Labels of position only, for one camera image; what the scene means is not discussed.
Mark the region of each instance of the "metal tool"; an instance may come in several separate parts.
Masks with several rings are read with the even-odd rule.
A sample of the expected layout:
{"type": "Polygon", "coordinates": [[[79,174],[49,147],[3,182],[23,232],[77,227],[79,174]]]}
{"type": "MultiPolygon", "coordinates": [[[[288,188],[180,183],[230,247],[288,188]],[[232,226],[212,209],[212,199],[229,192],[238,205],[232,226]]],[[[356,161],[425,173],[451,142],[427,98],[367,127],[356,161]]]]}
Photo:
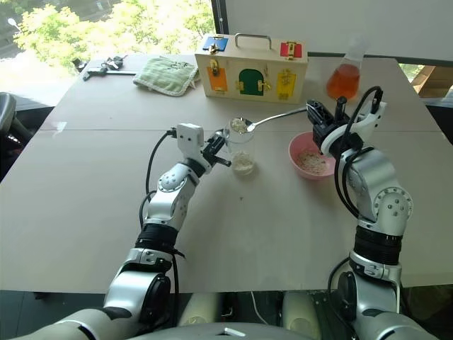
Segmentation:
{"type": "Polygon", "coordinates": [[[273,115],[272,117],[267,117],[266,119],[260,120],[259,122],[256,122],[256,123],[253,123],[250,120],[245,119],[245,118],[238,118],[238,119],[242,120],[247,125],[247,132],[253,132],[258,125],[266,123],[269,120],[286,117],[287,115],[294,115],[295,113],[299,113],[299,112],[306,112],[306,107],[297,108],[296,110],[291,110],[291,111],[282,113],[280,115],[273,115]]]}
{"type": "Polygon", "coordinates": [[[137,74],[136,71],[110,71],[107,67],[90,67],[84,74],[84,81],[90,79],[90,77],[104,77],[107,74],[115,74],[118,76],[134,76],[137,74]]]}
{"type": "Polygon", "coordinates": [[[118,71],[122,65],[123,65],[123,60],[127,57],[127,55],[125,55],[124,57],[120,57],[119,55],[113,57],[113,58],[107,58],[106,61],[104,61],[102,64],[101,64],[101,67],[107,67],[113,71],[118,71]]]}

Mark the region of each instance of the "pink bowl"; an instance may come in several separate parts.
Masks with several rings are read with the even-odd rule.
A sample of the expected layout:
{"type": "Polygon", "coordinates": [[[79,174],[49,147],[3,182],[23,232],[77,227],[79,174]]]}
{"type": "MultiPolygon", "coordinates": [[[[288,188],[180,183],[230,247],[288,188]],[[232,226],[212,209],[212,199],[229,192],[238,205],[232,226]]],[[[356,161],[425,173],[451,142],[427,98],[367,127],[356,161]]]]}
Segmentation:
{"type": "Polygon", "coordinates": [[[321,175],[305,171],[300,166],[298,166],[296,163],[297,156],[304,151],[319,152],[318,147],[313,142],[312,132],[301,133],[300,135],[294,137],[289,143],[288,147],[289,159],[291,159],[292,166],[296,169],[297,173],[300,176],[306,179],[319,180],[333,175],[333,170],[335,169],[335,158],[326,157],[322,154],[320,154],[320,157],[326,161],[327,167],[326,170],[321,175]]]}

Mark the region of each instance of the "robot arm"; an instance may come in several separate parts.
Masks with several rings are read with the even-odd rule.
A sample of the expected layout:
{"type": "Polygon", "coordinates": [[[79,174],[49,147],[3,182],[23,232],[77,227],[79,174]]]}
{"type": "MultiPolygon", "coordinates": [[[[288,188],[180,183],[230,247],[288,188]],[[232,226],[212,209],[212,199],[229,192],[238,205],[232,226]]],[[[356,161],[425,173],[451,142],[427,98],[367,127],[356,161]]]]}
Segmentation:
{"type": "Polygon", "coordinates": [[[361,340],[436,339],[413,320],[399,314],[401,240],[411,216],[413,201],[399,184],[396,171],[382,152],[362,149],[384,114],[385,103],[377,92],[364,105],[351,126],[346,143],[349,117],[339,98],[336,114],[322,104],[309,102],[309,118],[314,124],[314,141],[324,154],[334,156],[357,201],[357,229],[350,252],[352,272],[338,281],[342,318],[349,322],[361,340]]]}
{"type": "Polygon", "coordinates": [[[128,339],[163,317],[171,287],[165,273],[189,200],[203,174],[216,163],[231,164],[216,156],[224,145],[222,133],[204,143],[201,127],[180,124],[175,137],[184,160],[159,179],[142,231],[110,284],[104,307],[78,311],[22,339],[128,339]]]}
{"type": "MultiPolygon", "coordinates": [[[[380,151],[358,153],[384,114],[386,104],[381,97],[379,89],[374,100],[358,113],[346,143],[342,141],[349,122],[345,100],[339,98],[335,115],[319,102],[307,103],[315,143],[324,154],[337,159],[357,200],[352,272],[342,273],[338,281],[340,314],[361,340],[436,339],[399,314],[398,258],[412,198],[399,185],[395,169],[380,151]]],[[[216,156],[224,144],[221,133],[214,133],[204,149],[201,127],[180,124],[175,137],[185,159],[159,179],[142,232],[110,285],[104,307],[82,310],[23,339],[126,339],[141,326],[156,324],[163,315],[171,285],[165,273],[171,268],[189,200],[200,177],[215,163],[229,166],[216,156]]]]}

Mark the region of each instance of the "clear plastic cup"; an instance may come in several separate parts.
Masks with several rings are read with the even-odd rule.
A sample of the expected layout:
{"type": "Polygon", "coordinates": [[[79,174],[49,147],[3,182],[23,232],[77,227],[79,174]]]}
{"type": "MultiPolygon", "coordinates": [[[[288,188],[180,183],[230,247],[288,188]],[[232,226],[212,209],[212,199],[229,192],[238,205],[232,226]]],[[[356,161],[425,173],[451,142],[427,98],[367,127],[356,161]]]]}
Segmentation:
{"type": "Polygon", "coordinates": [[[238,175],[249,175],[255,167],[253,132],[238,132],[230,120],[224,128],[225,144],[231,154],[231,168],[238,175]]]}

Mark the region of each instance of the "rice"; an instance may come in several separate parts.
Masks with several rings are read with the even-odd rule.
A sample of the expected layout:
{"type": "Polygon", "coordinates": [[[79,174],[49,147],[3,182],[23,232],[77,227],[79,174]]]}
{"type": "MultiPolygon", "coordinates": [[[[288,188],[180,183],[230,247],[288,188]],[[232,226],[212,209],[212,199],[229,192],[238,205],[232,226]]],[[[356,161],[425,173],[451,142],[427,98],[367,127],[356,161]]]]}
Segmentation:
{"type": "Polygon", "coordinates": [[[251,173],[254,162],[250,154],[245,151],[239,151],[233,156],[231,165],[235,172],[246,175],[251,173]]]}
{"type": "Polygon", "coordinates": [[[313,175],[322,175],[327,169],[327,163],[321,155],[311,151],[298,154],[296,164],[313,175]]]}
{"type": "Polygon", "coordinates": [[[246,133],[247,132],[247,124],[243,120],[239,118],[234,118],[231,120],[231,128],[236,131],[237,133],[246,133]]]}

